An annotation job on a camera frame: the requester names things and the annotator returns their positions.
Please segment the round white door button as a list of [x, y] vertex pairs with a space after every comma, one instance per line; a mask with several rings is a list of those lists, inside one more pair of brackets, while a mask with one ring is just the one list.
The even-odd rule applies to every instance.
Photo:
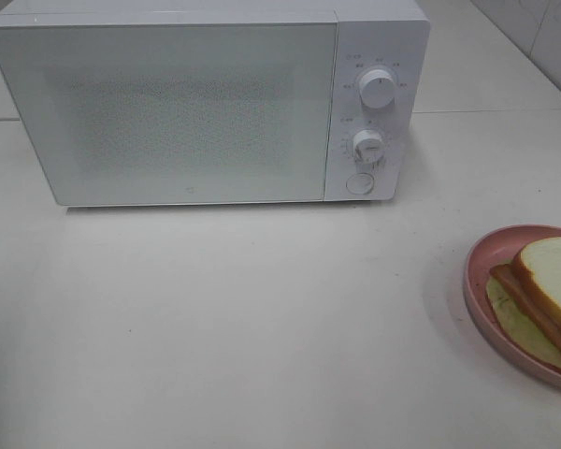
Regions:
[[352, 195], [367, 195], [374, 188], [374, 177], [368, 173], [355, 173], [346, 181], [346, 188]]

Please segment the white timer knob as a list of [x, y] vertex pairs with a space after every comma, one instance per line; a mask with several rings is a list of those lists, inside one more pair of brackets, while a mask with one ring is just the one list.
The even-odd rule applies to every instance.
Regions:
[[361, 130], [352, 138], [352, 153], [354, 160], [361, 164], [374, 164], [385, 153], [386, 142], [379, 131]]

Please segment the white microwave door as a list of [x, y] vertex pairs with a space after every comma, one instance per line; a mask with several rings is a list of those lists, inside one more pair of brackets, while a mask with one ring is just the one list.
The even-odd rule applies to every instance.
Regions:
[[331, 23], [0, 28], [57, 203], [319, 200]]

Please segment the pink round plate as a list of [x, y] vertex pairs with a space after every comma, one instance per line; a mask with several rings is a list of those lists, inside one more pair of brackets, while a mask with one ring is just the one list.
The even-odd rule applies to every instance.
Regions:
[[489, 269], [512, 259], [526, 244], [561, 237], [561, 227], [518, 224], [496, 229], [471, 247], [463, 271], [463, 292], [468, 313], [486, 341], [504, 359], [525, 374], [561, 390], [561, 370], [545, 364], [511, 341], [496, 319], [485, 287]]

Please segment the toast sandwich with lettuce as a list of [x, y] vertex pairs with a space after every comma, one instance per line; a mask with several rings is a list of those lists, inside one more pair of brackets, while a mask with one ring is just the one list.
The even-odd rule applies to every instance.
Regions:
[[561, 371], [561, 237], [532, 241], [492, 266], [485, 291], [507, 338]]

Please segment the white microwave oven body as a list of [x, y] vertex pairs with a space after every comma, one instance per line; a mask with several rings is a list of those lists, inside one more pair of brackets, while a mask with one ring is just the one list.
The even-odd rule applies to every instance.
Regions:
[[[331, 23], [336, 28], [323, 197], [167, 205], [390, 199], [396, 190], [430, 31], [428, 18], [413, 1], [14, 1], [0, 11], [0, 28], [314, 23]], [[385, 68], [396, 80], [395, 99], [383, 109], [367, 108], [360, 99], [357, 83], [372, 68]], [[374, 164], [357, 163], [353, 157], [352, 138], [365, 129], [379, 131], [386, 142], [383, 157]], [[347, 190], [346, 181], [355, 173], [374, 177], [369, 194], [352, 195]]]

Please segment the white upper power knob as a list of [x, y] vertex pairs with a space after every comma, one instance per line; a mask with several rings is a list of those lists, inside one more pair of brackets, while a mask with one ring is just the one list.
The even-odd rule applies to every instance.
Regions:
[[372, 68], [357, 83], [361, 102], [370, 109], [387, 107], [396, 95], [396, 80], [385, 68]]

